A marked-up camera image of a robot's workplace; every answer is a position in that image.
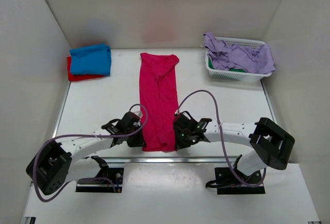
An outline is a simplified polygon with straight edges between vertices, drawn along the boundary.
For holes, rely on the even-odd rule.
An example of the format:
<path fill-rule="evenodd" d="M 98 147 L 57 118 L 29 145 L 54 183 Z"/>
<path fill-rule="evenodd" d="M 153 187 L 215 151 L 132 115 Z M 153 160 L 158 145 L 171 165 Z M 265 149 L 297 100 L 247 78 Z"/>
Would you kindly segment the magenta t shirt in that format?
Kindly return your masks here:
<path fill-rule="evenodd" d="M 146 152 L 175 150 L 174 114 L 178 109 L 176 55 L 141 53 L 139 76 L 140 104 L 145 126 L 142 129 Z"/>

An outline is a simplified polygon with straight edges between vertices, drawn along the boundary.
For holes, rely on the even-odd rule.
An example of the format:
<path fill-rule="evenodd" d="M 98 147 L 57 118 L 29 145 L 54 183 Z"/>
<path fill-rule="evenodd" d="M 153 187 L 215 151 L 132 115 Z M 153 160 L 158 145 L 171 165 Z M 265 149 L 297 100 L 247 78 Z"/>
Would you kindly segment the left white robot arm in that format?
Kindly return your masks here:
<path fill-rule="evenodd" d="M 37 196 L 51 200 L 71 181 L 101 182 L 107 178 L 108 165 L 96 153 L 126 142 L 144 147 L 142 111 L 128 111 L 97 131 L 87 134 L 60 135 L 45 142 L 26 168 Z"/>

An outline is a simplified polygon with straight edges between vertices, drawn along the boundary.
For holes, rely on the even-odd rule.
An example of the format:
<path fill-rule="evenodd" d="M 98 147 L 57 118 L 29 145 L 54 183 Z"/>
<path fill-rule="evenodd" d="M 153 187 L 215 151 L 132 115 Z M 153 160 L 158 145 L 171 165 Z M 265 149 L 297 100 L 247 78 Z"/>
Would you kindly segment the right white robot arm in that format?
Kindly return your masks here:
<path fill-rule="evenodd" d="M 295 139 L 269 118 L 261 117 L 256 123 L 217 123 L 210 118 L 195 120 L 189 112 L 174 115 L 175 149 L 191 147 L 199 142 L 219 142 L 243 145 L 251 152 L 240 154 L 233 163 L 228 162 L 229 175 L 220 180 L 206 183 L 207 188 L 258 187 L 252 182 L 252 175 L 268 167 L 285 170 L 295 144 Z"/>

